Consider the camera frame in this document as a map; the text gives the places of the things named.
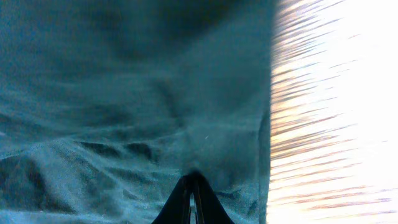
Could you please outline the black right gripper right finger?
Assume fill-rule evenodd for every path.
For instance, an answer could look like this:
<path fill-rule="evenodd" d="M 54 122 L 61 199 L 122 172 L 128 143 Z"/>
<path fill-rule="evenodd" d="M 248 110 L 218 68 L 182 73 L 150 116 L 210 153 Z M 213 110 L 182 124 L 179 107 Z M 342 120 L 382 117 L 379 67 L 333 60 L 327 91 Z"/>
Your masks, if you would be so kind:
<path fill-rule="evenodd" d="M 196 220 L 198 224 L 234 224 L 208 181 L 201 174 L 192 174 Z"/>

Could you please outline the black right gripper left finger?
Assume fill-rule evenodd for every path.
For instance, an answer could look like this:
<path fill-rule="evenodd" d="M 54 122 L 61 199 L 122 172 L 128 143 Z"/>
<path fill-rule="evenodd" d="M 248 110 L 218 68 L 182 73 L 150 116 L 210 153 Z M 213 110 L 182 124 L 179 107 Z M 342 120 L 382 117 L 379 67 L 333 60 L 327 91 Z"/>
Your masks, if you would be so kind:
<path fill-rule="evenodd" d="M 152 224 L 187 224 L 190 221 L 192 183 L 182 176 Z"/>

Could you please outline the black shorts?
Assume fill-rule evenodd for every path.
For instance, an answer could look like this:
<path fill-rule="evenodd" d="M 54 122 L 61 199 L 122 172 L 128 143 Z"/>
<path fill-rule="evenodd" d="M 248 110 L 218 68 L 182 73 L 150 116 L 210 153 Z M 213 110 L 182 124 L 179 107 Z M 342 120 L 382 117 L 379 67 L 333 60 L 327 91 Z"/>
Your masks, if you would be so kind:
<path fill-rule="evenodd" d="M 1 222 L 150 223 L 202 173 L 266 220 L 277 1 L 1 2 Z"/>

